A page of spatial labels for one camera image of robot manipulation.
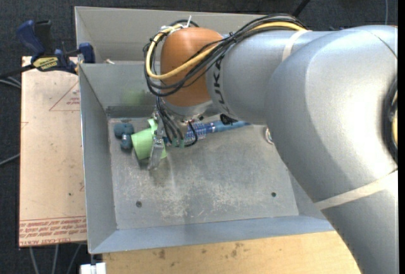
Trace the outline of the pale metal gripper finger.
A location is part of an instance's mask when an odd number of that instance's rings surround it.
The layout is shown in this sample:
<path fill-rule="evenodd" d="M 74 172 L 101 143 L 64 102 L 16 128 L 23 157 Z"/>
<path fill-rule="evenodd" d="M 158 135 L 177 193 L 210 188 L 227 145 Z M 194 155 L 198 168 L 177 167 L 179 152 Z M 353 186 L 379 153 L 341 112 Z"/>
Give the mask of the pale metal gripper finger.
<path fill-rule="evenodd" d="M 147 165 L 148 170 L 156 169 L 165 153 L 165 143 L 163 139 L 153 139 L 151 155 Z"/>

